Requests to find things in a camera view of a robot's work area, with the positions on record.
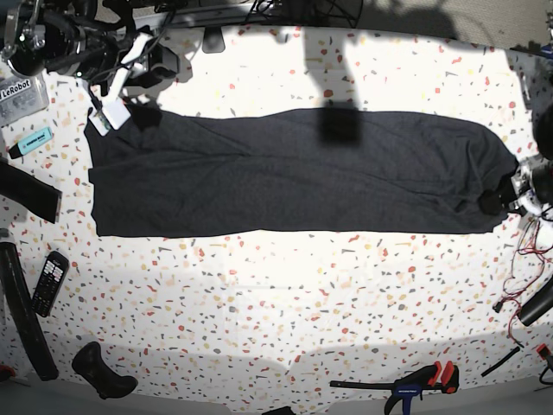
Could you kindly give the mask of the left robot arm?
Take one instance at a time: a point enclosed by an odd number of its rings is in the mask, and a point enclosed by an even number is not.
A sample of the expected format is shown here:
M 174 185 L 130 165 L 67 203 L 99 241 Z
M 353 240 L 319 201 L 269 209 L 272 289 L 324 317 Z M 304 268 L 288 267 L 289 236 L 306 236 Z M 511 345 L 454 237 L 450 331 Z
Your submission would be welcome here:
M 534 128 L 537 154 L 518 163 L 500 193 L 501 207 L 521 216 L 531 214 L 552 222 L 552 105 Z

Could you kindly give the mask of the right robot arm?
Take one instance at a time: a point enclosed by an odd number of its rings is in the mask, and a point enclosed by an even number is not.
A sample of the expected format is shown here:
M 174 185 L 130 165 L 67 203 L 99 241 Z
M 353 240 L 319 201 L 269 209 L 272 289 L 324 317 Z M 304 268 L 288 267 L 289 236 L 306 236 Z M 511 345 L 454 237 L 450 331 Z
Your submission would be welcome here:
M 180 59 L 161 44 L 180 1 L 104 1 L 116 22 L 97 19 L 97 1 L 3 1 L 1 57 L 28 78 L 42 72 L 81 78 L 92 95 L 97 131 L 117 130 L 130 118 L 121 96 L 173 80 Z

